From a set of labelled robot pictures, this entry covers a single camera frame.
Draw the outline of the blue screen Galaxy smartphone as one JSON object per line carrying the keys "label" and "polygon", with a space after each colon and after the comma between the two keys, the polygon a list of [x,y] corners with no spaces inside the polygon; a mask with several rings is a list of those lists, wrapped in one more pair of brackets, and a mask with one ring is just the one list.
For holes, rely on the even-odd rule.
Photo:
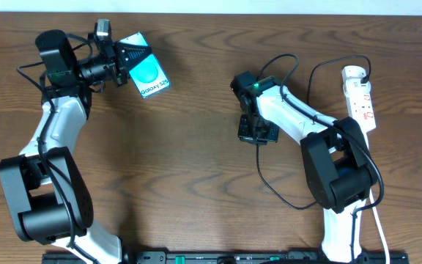
{"label": "blue screen Galaxy smartphone", "polygon": [[[148,45],[151,47],[140,32],[118,41],[133,45]],[[143,62],[127,72],[142,98],[151,97],[152,95],[169,88],[171,85],[168,76],[153,52]]]}

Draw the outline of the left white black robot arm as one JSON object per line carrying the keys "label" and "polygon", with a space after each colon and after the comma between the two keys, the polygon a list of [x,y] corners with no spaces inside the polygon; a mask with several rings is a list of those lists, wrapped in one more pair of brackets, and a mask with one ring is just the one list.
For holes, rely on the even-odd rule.
{"label": "left white black robot arm", "polygon": [[0,161],[0,181],[17,236],[57,246],[85,263],[135,263],[122,239],[94,219],[92,199],[74,161],[73,150],[89,118],[92,95],[108,81],[127,83],[128,73],[152,49],[142,34],[113,41],[97,27],[80,44],[98,55],[77,59],[72,34],[54,29],[35,44],[45,71],[35,82],[42,117],[30,142]]}

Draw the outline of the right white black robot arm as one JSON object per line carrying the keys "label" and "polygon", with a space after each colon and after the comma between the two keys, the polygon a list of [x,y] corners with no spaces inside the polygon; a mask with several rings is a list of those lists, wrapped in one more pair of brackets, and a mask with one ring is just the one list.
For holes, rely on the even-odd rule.
{"label": "right white black robot arm", "polygon": [[356,261],[362,252],[360,215],[376,206],[366,200],[382,182],[357,120],[314,110],[274,77],[259,80],[246,71],[230,87],[243,110],[240,141],[260,147],[277,142],[284,131],[299,144],[309,191],[324,213],[322,252],[331,262]]}

